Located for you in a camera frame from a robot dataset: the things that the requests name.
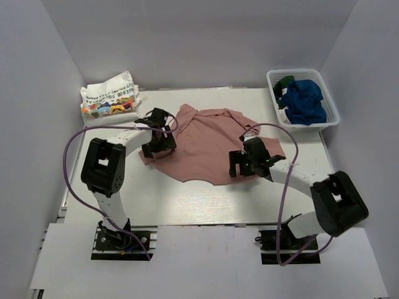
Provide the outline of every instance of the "green cloth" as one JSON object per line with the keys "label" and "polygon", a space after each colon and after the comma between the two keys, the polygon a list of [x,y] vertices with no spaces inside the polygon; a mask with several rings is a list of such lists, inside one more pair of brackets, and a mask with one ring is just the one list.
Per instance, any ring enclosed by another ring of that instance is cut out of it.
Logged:
{"label": "green cloth", "polygon": [[279,105],[279,109],[283,109],[285,107],[280,101],[280,98],[282,97],[282,90],[287,88],[288,84],[290,84],[294,80],[294,76],[285,76],[284,78],[280,79],[280,81],[278,81],[273,87],[273,93],[276,97],[276,102]]}

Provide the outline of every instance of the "cable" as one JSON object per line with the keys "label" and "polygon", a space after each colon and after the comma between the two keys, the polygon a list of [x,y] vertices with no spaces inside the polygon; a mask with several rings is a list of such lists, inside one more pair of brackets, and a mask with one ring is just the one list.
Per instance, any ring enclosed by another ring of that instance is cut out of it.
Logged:
{"label": "cable", "polygon": [[[294,164],[295,164],[295,162],[297,161],[297,158],[298,158],[299,147],[298,147],[298,142],[296,141],[294,136],[289,131],[287,131],[283,127],[281,127],[279,125],[275,125],[273,123],[258,123],[257,125],[254,125],[254,126],[248,128],[248,129],[246,129],[246,131],[241,136],[244,136],[247,132],[251,131],[253,128],[256,128],[257,126],[273,126],[274,128],[278,128],[278,129],[286,132],[287,135],[291,138],[292,142],[294,143],[295,149],[296,149],[294,158],[292,159],[291,165],[289,166],[289,169],[288,169],[288,172],[287,172],[287,177],[286,177],[286,181],[284,183],[284,188],[282,190],[280,209],[279,209],[279,217],[277,218],[277,230],[276,230],[277,262],[279,263],[279,265],[281,267],[283,267],[283,266],[286,266],[289,263],[291,263],[298,255],[300,255],[301,252],[304,251],[316,239],[316,236],[313,235],[311,238],[309,238],[309,240],[305,243],[305,245],[301,249],[299,249],[293,256],[291,256],[284,263],[281,262],[280,235],[281,235],[282,212],[284,210],[284,202],[286,201],[286,194],[287,194],[287,189],[288,189],[288,185],[289,185],[289,179],[290,179],[292,170],[294,169]],[[330,243],[331,243],[331,240],[323,248],[321,248],[317,253],[320,253],[325,248],[327,248],[327,246],[330,245]]]}
{"label": "cable", "polygon": [[113,221],[111,218],[109,218],[109,216],[108,216],[106,213],[104,213],[104,212],[101,211],[100,209],[97,209],[96,207],[94,207],[94,206],[88,204],[87,202],[85,202],[83,199],[81,199],[81,198],[75,193],[75,191],[72,189],[72,186],[70,185],[70,182],[69,182],[69,179],[68,179],[67,153],[68,153],[69,146],[70,146],[70,144],[73,142],[73,140],[74,140],[77,136],[79,136],[80,134],[82,134],[83,132],[90,131],[90,130],[96,130],[96,129],[152,130],[152,131],[157,131],[157,132],[161,132],[161,133],[164,133],[164,134],[170,134],[170,133],[172,133],[172,132],[174,132],[174,131],[176,131],[176,130],[178,129],[179,123],[178,123],[178,121],[177,121],[177,119],[176,119],[176,117],[175,117],[174,115],[172,115],[172,114],[169,113],[169,116],[171,116],[171,117],[175,120],[175,123],[176,123],[176,127],[175,127],[173,130],[170,130],[170,131],[163,131],[163,130],[161,130],[161,129],[149,128],[149,127],[147,127],[147,126],[141,126],[141,127],[140,127],[140,126],[91,126],[91,127],[89,127],[89,128],[83,128],[83,129],[81,129],[80,131],[78,131],[78,132],[76,132],[75,134],[73,134],[71,138],[69,138],[67,144],[65,145],[64,154],[63,154],[63,156],[62,156],[62,172],[63,172],[63,174],[64,174],[64,180],[65,180],[65,183],[66,183],[66,185],[67,185],[67,188],[68,188],[69,192],[72,194],[72,196],[74,196],[75,199],[76,199],[77,201],[79,201],[81,204],[83,204],[85,207],[88,207],[89,209],[94,210],[94,211],[98,212],[99,214],[101,214],[101,216],[103,216],[106,220],[108,220],[108,222],[109,222],[114,228],[116,228],[116,229],[119,230],[120,232],[123,232],[123,233],[126,234],[126,235],[129,235],[130,237],[133,237],[133,238],[138,242],[138,244],[140,245],[140,247],[144,250],[144,253],[145,253],[145,255],[147,256],[148,260],[151,260],[151,257],[150,257],[150,255],[148,254],[147,250],[145,249],[145,247],[144,247],[143,243],[141,242],[141,240],[140,240],[135,234],[133,234],[132,232],[129,232],[129,231],[127,231],[127,230],[124,230],[124,229],[120,228],[116,223],[114,223],[114,221]]}

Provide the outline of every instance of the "white panel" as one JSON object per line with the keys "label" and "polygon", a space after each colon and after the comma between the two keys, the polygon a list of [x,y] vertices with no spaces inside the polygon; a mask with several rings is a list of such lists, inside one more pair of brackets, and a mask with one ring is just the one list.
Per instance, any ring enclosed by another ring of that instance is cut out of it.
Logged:
{"label": "white panel", "polygon": [[[140,106],[141,114],[154,107],[175,114],[182,104],[187,103],[197,109],[226,107],[240,111],[254,121],[276,122],[267,89],[174,90],[143,92],[142,95],[148,99]],[[84,158],[92,138],[108,138],[115,133],[115,130],[88,131],[75,169],[73,188],[85,201],[94,205],[97,201],[80,180]],[[279,138],[287,157],[294,157],[295,147],[284,132],[264,126],[260,135]],[[317,172],[330,173],[320,135],[313,132],[296,137],[299,141],[298,164]],[[281,193],[282,184],[265,179],[232,186],[213,186],[204,181],[181,183],[151,165],[144,166],[138,151],[126,160],[125,180],[120,190],[123,208],[132,225],[275,222]],[[290,188],[284,219],[313,210],[311,198]],[[69,194],[65,223],[97,223],[100,219],[97,213],[88,210]]]}
{"label": "white panel", "polygon": [[[31,287],[62,299],[84,298],[90,289],[96,298],[132,293],[139,298],[253,299],[387,295],[361,228],[335,239],[321,264],[286,267],[261,265],[256,228],[160,227],[150,262],[90,260],[94,231],[89,224],[50,225]],[[318,240],[322,245],[328,236]]]}
{"label": "white panel", "polygon": [[356,0],[43,0],[87,83],[129,70],[145,88],[263,87],[320,69]]}
{"label": "white panel", "polygon": [[398,11],[396,0],[360,0],[322,68],[341,116],[325,131],[327,148],[370,210],[365,229],[392,298],[399,298]]}
{"label": "white panel", "polygon": [[57,218],[62,151],[83,125],[83,84],[40,0],[0,1],[2,298],[25,298],[42,235]]}

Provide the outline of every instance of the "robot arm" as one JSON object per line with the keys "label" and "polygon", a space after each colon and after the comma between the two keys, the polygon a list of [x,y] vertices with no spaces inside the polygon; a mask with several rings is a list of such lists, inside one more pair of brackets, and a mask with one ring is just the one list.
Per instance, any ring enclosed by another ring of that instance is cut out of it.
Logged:
{"label": "robot arm", "polygon": [[[243,142],[242,151],[231,151],[230,176],[235,177],[236,165],[240,175],[257,174],[272,182],[284,184],[290,163],[283,156],[270,154],[262,139],[252,137]],[[315,211],[290,219],[282,226],[285,233],[300,239],[326,232],[333,237],[353,227],[368,216],[368,209],[349,176],[338,171],[324,174],[294,166],[289,187],[312,198]]]}
{"label": "robot arm", "polygon": [[[140,128],[170,131],[166,126],[168,116],[166,111],[155,108],[149,117],[135,123],[139,123]],[[94,138],[89,144],[81,174],[82,182],[93,192],[100,210],[128,231],[130,219],[123,210],[119,190],[125,178],[126,157],[139,147],[142,147],[144,157],[153,158],[153,153],[174,151],[176,143],[171,133],[153,130],[126,130],[106,140]],[[116,230],[108,219],[103,218],[99,226],[117,245],[126,243],[127,236]]]}

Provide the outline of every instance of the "black mounting base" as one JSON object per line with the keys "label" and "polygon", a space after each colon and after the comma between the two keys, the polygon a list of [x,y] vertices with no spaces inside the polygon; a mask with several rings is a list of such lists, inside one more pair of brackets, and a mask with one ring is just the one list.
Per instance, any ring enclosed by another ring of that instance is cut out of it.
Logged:
{"label": "black mounting base", "polygon": [[[143,243],[144,248],[150,254],[153,255],[153,249],[150,248],[150,242],[154,241],[151,239],[153,233],[156,231],[151,230],[132,230]],[[94,246],[92,251],[92,260],[148,260],[148,257],[144,253],[141,246],[137,241],[131,238],[123,247],[115,245],[114,240],[97,229],[97,233],[94,240]]]}

